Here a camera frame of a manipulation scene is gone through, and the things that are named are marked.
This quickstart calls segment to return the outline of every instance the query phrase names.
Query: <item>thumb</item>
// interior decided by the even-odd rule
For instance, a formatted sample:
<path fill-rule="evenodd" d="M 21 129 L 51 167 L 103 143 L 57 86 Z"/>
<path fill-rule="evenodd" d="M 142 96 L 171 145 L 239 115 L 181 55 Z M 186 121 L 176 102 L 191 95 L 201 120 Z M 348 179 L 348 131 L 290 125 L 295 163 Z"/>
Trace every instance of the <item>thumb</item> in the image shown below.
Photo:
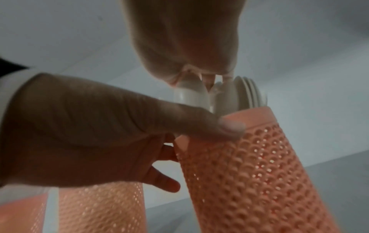
<path fill-rule="evenodd" d="M 185 134 L 206 140 L 237 140 L 246 126 L 242 122 L 218 118 L 209 111 L 183 104 L 147 98 L 143 129 L 148 134 Z"/>

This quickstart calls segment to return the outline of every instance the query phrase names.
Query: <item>sleeve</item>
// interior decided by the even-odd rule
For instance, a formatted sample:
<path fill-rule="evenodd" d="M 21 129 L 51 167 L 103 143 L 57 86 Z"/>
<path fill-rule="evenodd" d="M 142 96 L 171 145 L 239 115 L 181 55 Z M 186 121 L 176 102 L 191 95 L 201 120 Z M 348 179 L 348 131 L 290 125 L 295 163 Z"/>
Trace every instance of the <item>sleeve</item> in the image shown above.
<path fill-rule="evenodd" d="M 18 72 L 13 72 L 1 77 L 0 79 L 0 133 L 4 115 L 8 109 L 9 103 L 15 93 L 29 80 L 35 77 L 41 71 L 36 69 L 25 69 Z M 1 168 L 1 148 L 0 148 L 0 168 Z"/>

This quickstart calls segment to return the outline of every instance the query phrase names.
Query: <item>fingernail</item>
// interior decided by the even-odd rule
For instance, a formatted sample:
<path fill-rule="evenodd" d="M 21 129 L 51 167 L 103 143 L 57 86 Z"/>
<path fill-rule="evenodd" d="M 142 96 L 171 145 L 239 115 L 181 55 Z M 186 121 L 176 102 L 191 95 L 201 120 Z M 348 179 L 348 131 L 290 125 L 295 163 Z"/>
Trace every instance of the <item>fingernail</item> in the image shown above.
<path fill-rule="evenodd" d="M 246 130 L 246 125 L 243 122 L 231 121 L 225 118 L 220 118 L 218 121 L 218 125 L 224 131 L 228 131 L 231 133 L 243 133 Z"/>

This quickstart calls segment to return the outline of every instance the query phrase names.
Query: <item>gray floor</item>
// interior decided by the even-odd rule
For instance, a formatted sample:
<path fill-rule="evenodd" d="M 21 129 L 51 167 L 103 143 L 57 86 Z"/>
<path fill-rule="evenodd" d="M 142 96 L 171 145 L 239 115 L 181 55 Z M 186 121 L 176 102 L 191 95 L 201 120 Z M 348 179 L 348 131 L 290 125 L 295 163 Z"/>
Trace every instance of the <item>gray floor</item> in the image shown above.
<path fill-rule="evenodd" d="M 369 230 L 369 151 L 306 168 L 342 232 Z M 200 233 L 190 199 L 147 210 L 150 233 Z"/>

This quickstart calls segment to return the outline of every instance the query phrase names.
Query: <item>honeycomb pattern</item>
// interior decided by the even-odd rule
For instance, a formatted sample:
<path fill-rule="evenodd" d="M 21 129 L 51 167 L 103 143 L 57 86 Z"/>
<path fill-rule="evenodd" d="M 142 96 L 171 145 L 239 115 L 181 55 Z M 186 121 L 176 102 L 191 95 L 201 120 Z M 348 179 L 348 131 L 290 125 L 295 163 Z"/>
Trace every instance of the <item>honeycomb pattern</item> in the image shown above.
<path fill-rule="evenodd" d="M 140 183 L 61 189 L 59 233 L 146 233 Z"/>
<path fill-rule="evenodd" d="M 276 122 L 177 156 L 202 233 L 340 232 Z"/>
<path fill-rule="evenodd" d="M 0 232 L 42 233 L 47 194 L 0 206 Z"/>

